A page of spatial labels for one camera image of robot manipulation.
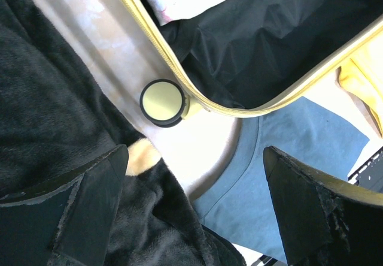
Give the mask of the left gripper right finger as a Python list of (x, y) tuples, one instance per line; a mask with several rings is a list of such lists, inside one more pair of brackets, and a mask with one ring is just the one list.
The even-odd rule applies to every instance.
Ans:
[(288, 265), (382, 265), (382, 194), (273, 146), (263, 163)]

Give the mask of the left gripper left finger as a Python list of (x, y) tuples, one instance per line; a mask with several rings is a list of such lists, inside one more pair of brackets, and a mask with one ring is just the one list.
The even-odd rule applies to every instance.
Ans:
[(91, 162), (1, 198), (1, 265), (103, 265), (129, 154)]

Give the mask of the dark blue shirt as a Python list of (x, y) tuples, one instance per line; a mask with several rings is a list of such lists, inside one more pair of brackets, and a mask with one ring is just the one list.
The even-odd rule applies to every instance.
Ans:
[(232, 159), (194, 201), (194, 210), (223, 238), (285, 262), (269, 179), (315, 168), (345, 180), (368, 141), (350, 122), (306, 98), (244, 119)]

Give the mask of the yellow pants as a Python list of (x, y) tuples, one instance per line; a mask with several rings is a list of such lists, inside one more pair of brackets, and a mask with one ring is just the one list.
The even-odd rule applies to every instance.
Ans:
[(382, 132), (382, 37), (375, 37), (342, 62), (338, 82), (368, 106)]

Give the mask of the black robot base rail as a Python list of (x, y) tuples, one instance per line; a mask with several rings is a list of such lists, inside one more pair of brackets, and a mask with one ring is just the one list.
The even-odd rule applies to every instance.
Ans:
[(372, 155), (359, 169), (353, 172), (348, 183), (365, 189), (382, 193), (383, 190), (383, 164), (382, 148)]

